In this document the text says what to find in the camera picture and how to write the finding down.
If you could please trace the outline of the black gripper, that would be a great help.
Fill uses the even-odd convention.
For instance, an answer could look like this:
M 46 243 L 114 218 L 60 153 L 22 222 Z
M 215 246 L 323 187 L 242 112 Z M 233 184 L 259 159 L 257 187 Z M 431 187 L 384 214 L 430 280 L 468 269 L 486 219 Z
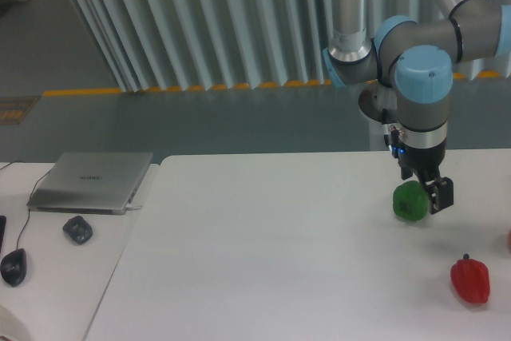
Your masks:
M 428 149 L 416 149 L 403 145 L 398 149 L 398 165 L 402 180 L 410 179 L 413 174 L 423 184 L 434 180 L 426 186 L 426 192 L 430 198 L 430 214 L 438 213 L 454 204 L 453 181 L 449 177 L 440 177 L 439 167 L 445 153 L 445 144 Z

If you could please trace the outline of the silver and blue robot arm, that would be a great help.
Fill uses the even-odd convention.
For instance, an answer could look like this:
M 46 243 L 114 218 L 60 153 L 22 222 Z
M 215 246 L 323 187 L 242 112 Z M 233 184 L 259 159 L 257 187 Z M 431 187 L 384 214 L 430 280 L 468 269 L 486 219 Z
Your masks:
M 416 177 L 430 213 L 454 202 L 454 183 L 440 173 L 446 153 L 453 67 L 508 54 L 510 8 L 492 0 L 437 0 L 443 19 L 417 23 L 405 15 L 367 34 L 367 0 L 332 0 L 333 34 L 323 59 L 333 85 L 376 80 L 381 93 L 361 95 L 359 107 L 383 128 L 401 178 Z

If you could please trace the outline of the round silver robot base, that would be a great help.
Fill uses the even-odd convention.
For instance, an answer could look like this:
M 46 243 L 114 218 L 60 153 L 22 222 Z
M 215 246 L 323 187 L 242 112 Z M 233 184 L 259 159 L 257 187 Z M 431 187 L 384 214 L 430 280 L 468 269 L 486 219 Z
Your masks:
M 358 97 L 360 111 L 380 124 L 397 123 L 397 98 L 393 88 L 378 81 L 368 84 Z

